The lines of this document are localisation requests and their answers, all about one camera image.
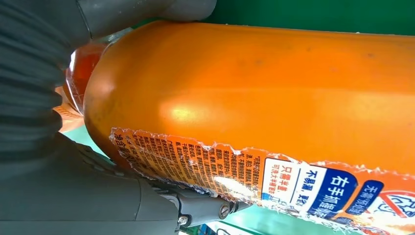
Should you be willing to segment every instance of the white label section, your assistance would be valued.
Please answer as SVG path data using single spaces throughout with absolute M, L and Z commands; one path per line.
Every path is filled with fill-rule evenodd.
M 270 197 L 264 200 L 307 211 L 319 193 L 326 171 L 318 166 L 267 158 L 262 193 Z

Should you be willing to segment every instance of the metal screw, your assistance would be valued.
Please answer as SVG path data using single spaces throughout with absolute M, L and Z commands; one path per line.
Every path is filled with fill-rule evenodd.
M 187 222 L 189 221 L 189 218 L 187 217 L 187 216 L 185 216 L 185 215 L 181 215 L 180 217 L 179 217 L 179 224 L 180 225 L 185 225 L 185 224 L 187 224 Z
M 223 203 L 221 208 L 219 209 L 219 218 L 224 219 L 229 214 L 229 204 Z

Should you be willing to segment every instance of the orange label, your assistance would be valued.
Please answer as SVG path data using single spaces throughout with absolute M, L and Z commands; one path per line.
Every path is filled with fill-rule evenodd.
M 307 164 L 280 153 L 113 128 L 139 174 L 242 200 L 327 226 L 375 235 L 415 232 L 415 177 L 345 163 Z

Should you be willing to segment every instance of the green background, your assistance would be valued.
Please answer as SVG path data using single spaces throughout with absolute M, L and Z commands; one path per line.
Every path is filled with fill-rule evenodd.
M 415 35 L 415 1 L 218 0 L 206 22 Z
M 338 32 L 415 35 L 415 0 L 218 0 L 204 22 Z M 85 127 L 67 133 L 99 148 Z M 342 235 L 275 211 L 251 207 L 226 221 L 265 235 Z

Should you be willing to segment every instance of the orange bottle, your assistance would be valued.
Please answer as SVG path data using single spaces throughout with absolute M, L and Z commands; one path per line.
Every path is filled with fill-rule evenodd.
M 204 23 L 130 33 L 85 96 L 124 167 L 379 234 L 415 232 L 414 110 L 415 37 Z

